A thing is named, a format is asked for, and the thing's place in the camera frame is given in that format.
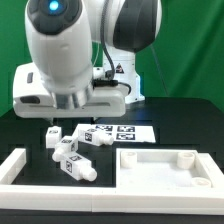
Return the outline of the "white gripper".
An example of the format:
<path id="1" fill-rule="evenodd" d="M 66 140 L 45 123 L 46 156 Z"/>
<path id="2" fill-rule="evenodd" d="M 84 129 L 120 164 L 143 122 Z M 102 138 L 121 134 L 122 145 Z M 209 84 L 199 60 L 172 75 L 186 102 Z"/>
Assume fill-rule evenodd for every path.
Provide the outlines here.
<path id="1" fill-rule="evenodd" d="M 125 96 L 121 84 L 95 87 L 80 95 L 51 94 L 33 63 L 18 66 L 13 81 L 13 108 L 23 118 L 120 117 L 126 112 Z"/>

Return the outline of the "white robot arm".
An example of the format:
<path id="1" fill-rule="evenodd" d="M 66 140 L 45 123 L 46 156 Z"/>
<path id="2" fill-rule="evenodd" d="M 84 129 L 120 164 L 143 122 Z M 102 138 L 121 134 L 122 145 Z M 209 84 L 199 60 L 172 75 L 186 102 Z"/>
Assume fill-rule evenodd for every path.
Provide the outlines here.
<path id="1" fill-rule="evenodd" d="M 127 60 L 158 35 L 161 0 L 28 0 L 25 32 L 32 61 L 16 69 L 13 108 L 24 118 L 119 117 L 137 97 Z"/>

